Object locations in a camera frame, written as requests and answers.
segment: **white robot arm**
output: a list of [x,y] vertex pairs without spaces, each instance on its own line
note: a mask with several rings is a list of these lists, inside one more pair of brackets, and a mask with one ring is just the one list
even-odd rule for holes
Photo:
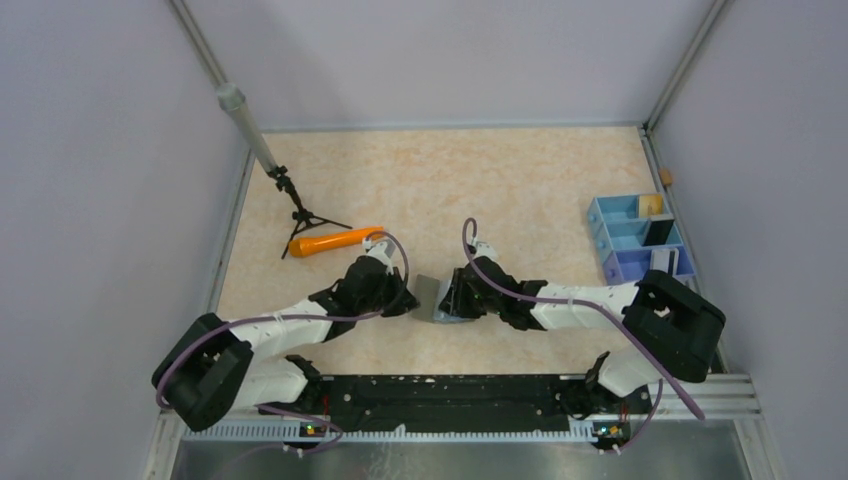
[[[303,370],[281,354],[342,335],[368,312],[392,317],[418,306],[392,264],[393,250],[388,240],[373,247],[366,242],[366,253],[343,279],[291,307],[252,319],[202,315],[156,369],[153,385],[195,431],[210,427],[231,409],[294,402],[308,381]],[[190,346],[216,329],[228,331],[212,336],[178,368],[171,368]]]
[[[545,280],[516,281],[497,264],[487,243],[469,243],[475,266],[455,269],[439,308],[448,315],[477,318],[488,312],[520,330],[624,327],[672,376],[702,382],[724,327],[724,314],[670,275],[650,270],[639,282],[608,287],[568,287]],[[477,270],[501,287],[494,289]],[[562,299],[562,303],[519,300]],[[612,314],[602,314],[601,307]],[[660,372],[633,344],[602,355],[587,373],[587,388],[598,386],[615,397],[658,381]]]

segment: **white wall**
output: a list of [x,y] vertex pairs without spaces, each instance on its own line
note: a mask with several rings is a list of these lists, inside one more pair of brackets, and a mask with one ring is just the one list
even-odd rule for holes
[[848,2],[740,1],[658,133],[700,276],[793,478],[844,478]]
[[239,140],[164,1],[0,5],[0,478],[138,478]]
[[641,122],[711,0],[189,0],[262,128]]

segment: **marble tabletop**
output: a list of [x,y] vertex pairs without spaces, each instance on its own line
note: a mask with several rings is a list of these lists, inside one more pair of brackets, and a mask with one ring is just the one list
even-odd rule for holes
[[[383,225],[416,274],[465,264],[463,220],[517,279],[603,285],[585,212],[595,196],[655,191],[635,127],[285,133],[266,136],[307,208],[354,228]],[[255,165],[218,313],[281,309],[330,286],[360,247],[280,259],[294,226],[289,198]],[[310,231],[338,231],[325,226]],[[395,260],[400,262],[399,255]],[[626,340],[610,330],[521,332],[495,316],[436,325],[408,316],[360,322],[291,350],[325,374],[583,373]]]

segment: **blue drawer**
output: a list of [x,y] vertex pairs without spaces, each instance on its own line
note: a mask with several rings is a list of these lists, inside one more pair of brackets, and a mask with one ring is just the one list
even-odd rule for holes
[[[681,282],[692,278],[695,275],[695,269],[692,267],[692,261],[689,259],[689,252],[684,246],[676,247],[680,252],[680,259],[677,263],[677,272],[674,278]],[[620,285],[627,282],[635,282],[641,280],[645,276],[645,272],[651,265],[651,250],[630,250],[625,252],[613,252],[603,263],[604,278],[607,285]]]
[[[665,202],[663,202],[662,213],[670,213],[668,211],[668,205],[666,205]],[[600,220],[606,223],[638,220],[639,195],[621,195],[618,197],[595,197],[595,199],[592,200],[592,205],[589,206],[588,214],[600,215]]]
[[598,252],[598,260],[604,263],[612,253],[613,248],[613,241],[610,238],[606,225],[601,225],[601,229],[595,234],[592,242],[595,244],[595,250]]
[[592,199],[589,211],[586,213],[586,222],[589,224],[589,235],[594,237],[604,224],[601,207],[598,205],[598,197]]
[[607,236],[609,237],[610,245],[613,250],[639,250],[642,248],[657,248],[678,245],[683,245],[683,238],[680,236],[680,231],[677,225],[671,227],[671,233],[668,235],[665,245],[656,245],[651,247],[643,247],[642,239],[648,231],[648,220],[640,218],[638,220],[628,220],[624,222],[606,223],[604,225]]

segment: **gray cylinder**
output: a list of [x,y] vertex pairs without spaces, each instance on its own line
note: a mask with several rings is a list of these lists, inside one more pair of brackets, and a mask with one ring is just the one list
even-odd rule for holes
[[265,143],[259,127],[256,126],[256,120],[250,114],[250,109],[247,108],[247,98],[234,83],[221,85],[215,89],[215,93],[218,95],[218,105],[221,106],[221,110],[227,112],[227,115],[233,119],[242,137],[253,150],[256,160],[262,165],[262,169],[270,174],[277,168],[277,162],[271,155],[271,150]]

